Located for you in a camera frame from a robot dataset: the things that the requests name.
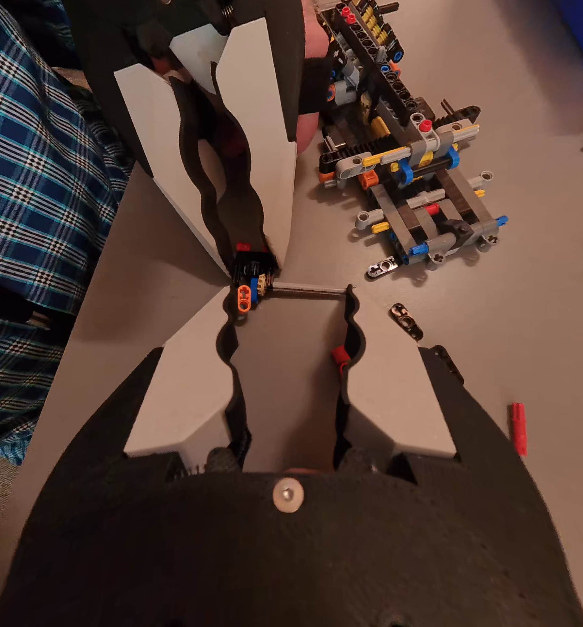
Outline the red lego pin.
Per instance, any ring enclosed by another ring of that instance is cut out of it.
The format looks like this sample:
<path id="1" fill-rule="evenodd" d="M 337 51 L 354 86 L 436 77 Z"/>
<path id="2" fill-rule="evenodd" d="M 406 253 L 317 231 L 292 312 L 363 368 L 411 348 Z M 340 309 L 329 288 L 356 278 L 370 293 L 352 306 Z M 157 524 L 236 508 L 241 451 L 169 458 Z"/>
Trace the red lego pin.
<path id="1" fill-rule="evenodd" d="M 522 403 L 511 403 L 509 406 L 511 442 L 517 454 L 528 455 L 528 435 L 525 406 Z"/>

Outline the black lego beam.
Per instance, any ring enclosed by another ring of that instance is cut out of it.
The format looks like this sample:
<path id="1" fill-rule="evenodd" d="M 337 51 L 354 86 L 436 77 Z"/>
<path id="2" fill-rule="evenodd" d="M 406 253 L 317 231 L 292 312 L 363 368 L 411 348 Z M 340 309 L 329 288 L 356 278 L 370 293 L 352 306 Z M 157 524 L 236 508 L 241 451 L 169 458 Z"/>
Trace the black lego beam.
<path id="1" fill-rule="evenodd" d="M 432 347 L 432 351 L 437 356 L 437 358 L 443 362 L 443 364 L 454 375 L 454 377 L 460 382 L 460 384 L 464 386 L 464 378 L 446 348 L 442 345 L 437 344 Z"/>
<path id="2" fill-rule="evenodd" d="M 403 304 L 393 304 L 390 308 L 390 315 L 394 318 L 399 327 L 402 328 L 414 341 L 419 342 L 423 339 L 424 333 L 421 327 L 417 324 Z"/>

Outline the person's blue plaid shirt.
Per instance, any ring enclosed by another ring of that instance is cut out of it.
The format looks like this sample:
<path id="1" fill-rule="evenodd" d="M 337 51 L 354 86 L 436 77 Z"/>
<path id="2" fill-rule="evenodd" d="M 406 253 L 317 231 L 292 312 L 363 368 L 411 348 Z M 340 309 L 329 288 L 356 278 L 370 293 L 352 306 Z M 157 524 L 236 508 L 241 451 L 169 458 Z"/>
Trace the person's blue plaid shirt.
<path id="1" fill-rule="evenodd" d="M 0 1 L 0 458 L 20 466 L 133 159 L 63 1 Z"/>

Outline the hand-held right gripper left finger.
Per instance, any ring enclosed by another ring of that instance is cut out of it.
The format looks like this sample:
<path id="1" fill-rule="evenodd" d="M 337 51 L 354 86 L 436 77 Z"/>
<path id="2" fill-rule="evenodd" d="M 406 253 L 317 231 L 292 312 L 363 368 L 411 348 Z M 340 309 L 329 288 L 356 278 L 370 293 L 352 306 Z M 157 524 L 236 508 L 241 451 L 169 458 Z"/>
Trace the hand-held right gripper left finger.
<path id="1" fill-rule="evenodd" d="M 237 292 L 223 288 L 162 347 L 124 446 L 129 457 L 178 453 L 203 472 L 209 452 L 230 450 L 240 469 L 251 445 L 246 404 L 231 358 L 238 348 Z"/>

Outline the long grey lego axle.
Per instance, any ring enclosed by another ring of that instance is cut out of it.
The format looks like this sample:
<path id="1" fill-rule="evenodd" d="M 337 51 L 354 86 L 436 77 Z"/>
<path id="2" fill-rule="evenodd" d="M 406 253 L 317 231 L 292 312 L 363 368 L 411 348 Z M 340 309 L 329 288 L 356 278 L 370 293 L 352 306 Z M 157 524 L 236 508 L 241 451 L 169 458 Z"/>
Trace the long grey lego axle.
<path id="1" fill-rule="evenodd" d="M 315 296 L 325 298 L 341 298 L 345 297 L 348 293 L 348 288 L 283 283 L 281 281 L 272 282 L 268 290 L 277 295 L 296 295 L 301 297 Z"/>

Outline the small black lego subassembly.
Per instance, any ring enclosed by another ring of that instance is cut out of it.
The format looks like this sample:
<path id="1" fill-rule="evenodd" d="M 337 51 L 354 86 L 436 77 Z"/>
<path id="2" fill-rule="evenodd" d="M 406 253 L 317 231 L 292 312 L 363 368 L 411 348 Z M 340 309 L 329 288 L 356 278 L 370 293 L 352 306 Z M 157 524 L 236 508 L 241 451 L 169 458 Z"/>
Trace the small black lego subassembly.
<path id="1" fill-rule="evenodd" d="M 278 263 L 268 247 L 258 248 L 252 247 L 248 243 L 237 243 L 231 278 L 233 286 L 236 288 L 236 294 L 240 285 L 250 286 L 252 290 L 251 310 L 255 309 L 260 300 L 265 297 L 269 291 L 268 288 L 276 278 L 277 272 Z M 247 314 L 239 314 L 239 316 L 244 317 Z"/>

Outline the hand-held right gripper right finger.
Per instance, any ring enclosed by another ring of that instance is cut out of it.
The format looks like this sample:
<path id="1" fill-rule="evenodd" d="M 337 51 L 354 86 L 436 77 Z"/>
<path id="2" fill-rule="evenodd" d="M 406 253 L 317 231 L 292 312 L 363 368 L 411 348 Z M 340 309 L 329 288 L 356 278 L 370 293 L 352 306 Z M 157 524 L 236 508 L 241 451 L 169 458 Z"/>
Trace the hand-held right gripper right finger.
<path id="1" fill-rule="evenodd" d="M 351 361 L 336 405 L 334 468 L 352 448 L 382 472 L 404 453 L 453 459 L 456 445 L 418 342 L 360 286 L 348 286 L 344 318 Z"/>

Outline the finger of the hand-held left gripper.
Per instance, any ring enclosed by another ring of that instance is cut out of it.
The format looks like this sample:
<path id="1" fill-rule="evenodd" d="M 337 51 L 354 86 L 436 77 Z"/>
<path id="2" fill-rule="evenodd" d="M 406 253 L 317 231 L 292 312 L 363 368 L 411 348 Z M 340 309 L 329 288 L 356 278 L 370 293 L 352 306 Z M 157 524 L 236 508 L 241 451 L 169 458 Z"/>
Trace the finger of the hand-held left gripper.
<path id="1" fill-rule="evenodd" d="M 212 259 L 229 275 L 202 217 L 202 193 L 185 169 L 179 148 L 180 113 L 170 83 L 141 64 L 115 72 L 152 178 Z"/>
<path id="2" fill-rule="evenodd" d="M 234 27 L 216 68 L 217 91 L 240 125 L 250 153 L 249 179 L 263 208 L 263 233 L 283 267 L 289 245 L 296 143 L 287 139 L 266 19 Z"/>

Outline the large lego technic chassis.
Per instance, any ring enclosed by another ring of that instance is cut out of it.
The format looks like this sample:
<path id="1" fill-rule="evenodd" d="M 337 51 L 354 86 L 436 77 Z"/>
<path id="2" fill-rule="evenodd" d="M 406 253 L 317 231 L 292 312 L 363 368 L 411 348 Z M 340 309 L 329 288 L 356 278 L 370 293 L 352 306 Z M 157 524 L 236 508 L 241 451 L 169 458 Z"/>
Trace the large lego technic chassis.
<path id="1" fill-rule="evenodd" d="M 333 59 L 319 182 L 358 183 L 367 207 L 355 230 L 389 237 L 392 254 L 368 267 L 370 280 L 418 262 L 436 270 L 467 247 L 488 251 L 508 222 L 483 202 L 492 172 L 467 179 L 458 168 L 460 150 L 479 134 L 480 108 L 454 110 L 443 100 L 437 117 L 402 82 L 404 50 L 386 20 L 397 9 L 398 2 L 338 1 L 316 10 Z"/>

